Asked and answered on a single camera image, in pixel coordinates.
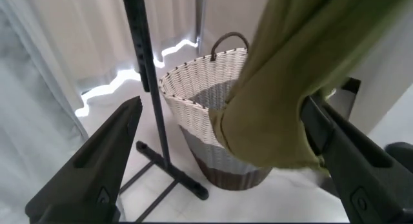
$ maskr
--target basket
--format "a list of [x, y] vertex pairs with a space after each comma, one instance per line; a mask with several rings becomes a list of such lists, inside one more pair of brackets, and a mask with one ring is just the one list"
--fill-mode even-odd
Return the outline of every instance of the basket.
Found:
[[[218, 44], [230, 36], [240, 37], [246, 48], [215, 54]], [[260, 184], [271, 168], [257, 168], [230, 154], [215, 138], [208, 109], [222, 109], [247, 58], [248, 42], [231, 32], [221, 37], [209, 56], [199, 57], [168, 72], [159, 80], [166, 99], [199, 168], [215, 186], [245, 190]]]

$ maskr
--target brown basket base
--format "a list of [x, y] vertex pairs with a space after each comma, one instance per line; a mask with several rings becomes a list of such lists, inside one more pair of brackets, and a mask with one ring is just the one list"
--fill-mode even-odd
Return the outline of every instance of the brown basket base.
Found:
[[223, 172], [218, 169], [208, 168], [207, 165], [192, 154], [205, 177], [213, 185], [225, 190], [246, 190], [259, 185], [271, 172], [272, 168], [262, 168], [244, 175]]

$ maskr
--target basket handle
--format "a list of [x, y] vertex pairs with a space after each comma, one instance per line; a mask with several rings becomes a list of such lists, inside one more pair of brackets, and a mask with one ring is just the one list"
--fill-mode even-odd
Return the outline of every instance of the basket handle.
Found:
[[250, 47], [250, 44], [248, 43], [247, 39], [244, 37], [244, 35], [242, 35], [241, 33], [238, 32], [229, 32], [227, 34], [224, 34], [222, 37], [220, 37], [218, 39], [218, 41], [213, 45], [212, 49], [211, 49], [211, 61], [215, 61], [217, 55], [215, 54], [215, 49], [218, 47], [218, 45], [224, 41], [225, 39], [227, 39], [228, 37], [231, 36], [238, 36], [239, 38], [241, 38], [245, 44], [245, 47], [248, 48]]

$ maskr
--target tiled floor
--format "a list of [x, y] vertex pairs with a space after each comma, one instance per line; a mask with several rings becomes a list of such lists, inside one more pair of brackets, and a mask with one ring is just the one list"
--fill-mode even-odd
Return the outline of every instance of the tiled floor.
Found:
[[[180, 54], [181, 61], [166, 61], [168, 68], [195, 57], [194, 50], [190, 48], [182, 49]], [[158, 76], [166, 71], [158, 69]], [[89, 116], [81, 117], [80, 120], [88, 133], [92, 134], [123, 101], [134, 96], [141, 96], [144, 106], [135, 141], [141, 140], [161, 152], [150, 94], [144, 93], [139, 82], [126, 81], [115, 93], [92, 98], [89, 100]], [[209, 190], [210, 197], [201, 201], [177, 185], [145, 221], [348, 222], [340, 200], [320, 189], [317, 185], [319, 177], [308, 170], [274, 169], [262, 184], [242, 192], [213, 186], [202, 175], [171, 112], [161, 100], [173, 164], [202, 183]], [[148, 160], [132, 147], [123, 183], [147, 163]], [[147, 171], [121, 195], [126, 220], [136, 220], [171, 182], [172, 178], [157, 167]]]

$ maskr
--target towel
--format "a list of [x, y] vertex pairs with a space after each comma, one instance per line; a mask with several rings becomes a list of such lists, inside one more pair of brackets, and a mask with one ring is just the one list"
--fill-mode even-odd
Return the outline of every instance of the towel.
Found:
[[304, 98], [338, 86], [395, 20], [404, 0], [268, 0], [217, 140], [257, 167], [323, 168], [299, 113]]

